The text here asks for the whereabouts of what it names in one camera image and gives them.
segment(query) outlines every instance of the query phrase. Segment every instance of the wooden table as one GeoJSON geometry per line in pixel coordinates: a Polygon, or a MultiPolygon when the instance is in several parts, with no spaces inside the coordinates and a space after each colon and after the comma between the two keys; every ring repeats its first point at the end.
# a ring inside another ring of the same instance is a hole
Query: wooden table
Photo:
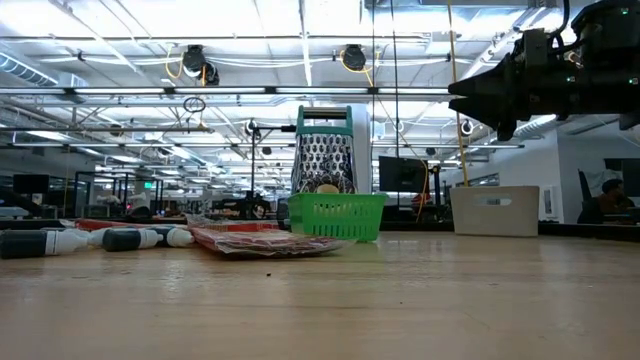
{"type": "Polygon", "coordinates": [[[640,245],[607,241],[383,233],[288,261],[0,261],[7,360],[635,360],[639,309],[640,245]]]}

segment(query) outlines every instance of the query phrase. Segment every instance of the green basket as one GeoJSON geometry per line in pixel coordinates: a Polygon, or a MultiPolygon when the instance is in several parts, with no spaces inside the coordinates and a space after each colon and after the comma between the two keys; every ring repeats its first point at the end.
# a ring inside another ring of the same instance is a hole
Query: green basket
{"type": "Polygon", "coordinates": [[[375,241],[387,195],[300,193],[289,198],[291,231],[375,241]]]}

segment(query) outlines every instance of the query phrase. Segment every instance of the ceiling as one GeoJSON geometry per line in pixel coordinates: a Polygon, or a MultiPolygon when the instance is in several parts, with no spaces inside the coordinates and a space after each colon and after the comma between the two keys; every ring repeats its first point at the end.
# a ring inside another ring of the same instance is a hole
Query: ceiling
{"type": "MultiPolygon", "coordinates": [[[[179,73],[181,53],[186,46],[201,44],[208,61],[220,74],[222,87],[367,88],[397,85],[446,88],[452,81],[454,64],[448,59],[451,26],[446,1],[396,0],[393,16],[390,1],[377,0],[375,10],[373,2],[72,0],[67,1],[65,10],[61,0],[4,0],[0,1],[0,53],[59,79],[58,86],[70,86],[69,74],[79,77],[90,87],[200,86],[184,72],[178,78],[171,74],[179,73]],[[371,69],[371,81],[364,73],[347,71],[340,62],[340,52],[347,44],[361,45],[367,56],[366,67],[371,69]]],[[[530,2],[453,1],[452,28],[458,78],[489,69],[509,51],[517,37],[510,32],[514,25],[553,29],[561,23],[561,9],[530,9],[527,7],[530,2]]],[[[586,3],[573,1],[572,14],[586,3]]],[[[565,31],[563,36],[565,41],[572,41],[570,31],[565,31]]],[[[0,85],[34,86],[3,72],[0,72],[0,85]]],[[[73,135],[75,141],[85,139],[104,143],[159,140],[166,143],[242,143],[247,141],[244,126],[251,119],[265,126],[286,125],[295,122],[300,105],[335,107],[357,103],[367,106],[373,119],[382,124],[382,134],[386,135],[376,141],[382,141],[380,144],[385,139],[395,141],[394,124],[389,120],[395,121],[396,102],[389,96],[376,99],[375,106],[371,96],[208,96],[207,109],[201,115],[191,116],[188,124],[184,120],[190,115],[183,115],[181,107],[184,98],[95,95],[83,97],[84,102],[73,102],[55,96],[23,95],[5,97],[5,101],[12,101],[14,107],[20,105],[37,110],[36,115],[40,117],[23,112],[24,121],[36,121],[46,128],[68,125],[75,116],[76,121],[82,119],[82,126],[89,128],[114,124],[126,128],[192,128],[201,123],[211,130],[162,134],[160,129],[126,133],[122,137],[109,133],[73,135]],[[182,116],[180,122],[176,122],[176,115],[182,116]]],[[[448,109],[448,98],[446,93],[400,97],[397,116],[407,141],[457,143],[456,116],[448,109]]],[[[6,126],[17,125],[17,116],[13,123],[8,118],[5,116],[0,122],[6,126]]],[[[476,131],[473,139],[491,138],[488,129],[478,126],[476,131]]],[[[33,134],[21,136],[28,141],[43,141],[41,136],[33,134]]],[[[293,134],[273,132],[264,141],[267,144],[294,140],[293,134]]],[[[154,149],[141,149],[144,151],[138,150],[137,155],[134,151],[122,153],[118,148],[94,151],[100,156],[137,156],[146,163],[193,165],[175,154],[170,154],[169,158],[158,157],[154,149]]],[[[192,147],[186,150],[210,165],[245,171],[250,149],[192,147]]],[[[377,158],[390,151],[395,151],[395,147],[375,148],[373,156],[377,158]]],[[[403,149],[402,154],[411,155],[407,149],[403,149]]],[[[442,159],[449,159],[450,155],[450,151],[439,154],[442,159]]],[[[288,148],[274,148],[273,154],[261,157],[261,160],[265,159],[291,160],[293,152],[288,148]]],[[[126,162],[115,160],[115,163],[126,162]]],[[[267,179],[259,182],[272,184],[275,176],[268,174],[267,179]]],[[[287,176],[282,175],[283,182],[287,176]]]]}

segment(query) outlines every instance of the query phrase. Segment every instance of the computer monitor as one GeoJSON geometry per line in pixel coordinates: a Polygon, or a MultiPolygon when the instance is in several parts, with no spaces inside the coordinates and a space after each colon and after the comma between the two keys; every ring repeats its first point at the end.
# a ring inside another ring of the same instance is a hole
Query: computer monitor
{"type": "Polygon", "coordinates": [[[49,192],[49,175],[15,174],[13,192],[18,194],[46,194],[49,192]]]}
{"type": "Polygon", "coordinates": [[[427,172],[418,159],[380,156],[380,191],[422,193],[427,172]]]}

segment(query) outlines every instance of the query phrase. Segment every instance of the person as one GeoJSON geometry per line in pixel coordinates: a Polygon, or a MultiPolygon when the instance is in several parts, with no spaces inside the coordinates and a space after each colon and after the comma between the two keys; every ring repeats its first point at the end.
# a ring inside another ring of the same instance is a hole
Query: person
{"type": "Polygon", "coordinates": [[[622,214],[635,204],[624,194],[624,183],[620,179],[607,180],[602,184],[602,194],[584,202],[578,224],[603,224],[605,215],[622,214]]]}

